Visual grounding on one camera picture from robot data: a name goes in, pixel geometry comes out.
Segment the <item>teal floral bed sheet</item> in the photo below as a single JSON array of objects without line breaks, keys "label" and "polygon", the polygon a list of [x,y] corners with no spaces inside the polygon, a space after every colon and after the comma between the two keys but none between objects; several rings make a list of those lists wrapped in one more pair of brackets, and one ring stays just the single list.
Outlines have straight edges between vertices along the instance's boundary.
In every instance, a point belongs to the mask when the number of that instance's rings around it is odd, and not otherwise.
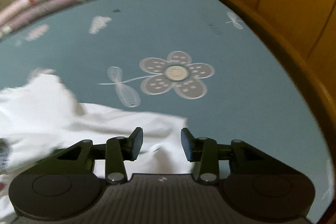
[{"label": "teal floral bed sheet", "polygon": [[312,176],[294,149],[322,131],[283,66],[218,0],[89,0],[1,38],[1,90],[51,70],[81,103],[186,118],[195,138],[242,140],[306,175],[307,217],[254,220],[189,173],[134,173],[89,209],[61,220],[12,223],[318,223]]}]

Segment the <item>wooden headboard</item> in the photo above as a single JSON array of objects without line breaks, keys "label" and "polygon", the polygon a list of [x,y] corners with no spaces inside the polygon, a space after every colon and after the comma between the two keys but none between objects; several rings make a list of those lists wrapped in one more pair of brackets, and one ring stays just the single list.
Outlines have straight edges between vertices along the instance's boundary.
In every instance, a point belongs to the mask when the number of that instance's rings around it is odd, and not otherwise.
[{"label": "wooden headboard", "polygon": [[335,0],[223,0],[237,9],[289,73],[317,121],[326,145],[304,136],[294,166],[312,176],[311,218],[335,223]]}]

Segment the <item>white printed long-sleeve shirt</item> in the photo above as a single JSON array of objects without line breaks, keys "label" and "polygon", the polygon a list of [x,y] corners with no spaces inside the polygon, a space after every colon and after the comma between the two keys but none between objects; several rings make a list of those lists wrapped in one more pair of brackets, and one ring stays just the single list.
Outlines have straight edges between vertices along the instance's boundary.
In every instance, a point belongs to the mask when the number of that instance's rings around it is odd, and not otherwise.
[{"label": "white printed long-sleeve shirt", "polygon": [[189,173],[181,145],[186,118],[130,112],[81,103],[51,70],[35,72],[17,88],[1,90],[1,223],[16,219],[9,200],[12,180],[57,149],[85,139],[103,144],[143,129],[143,145],[136,161],[125,164],[134,173]]}]

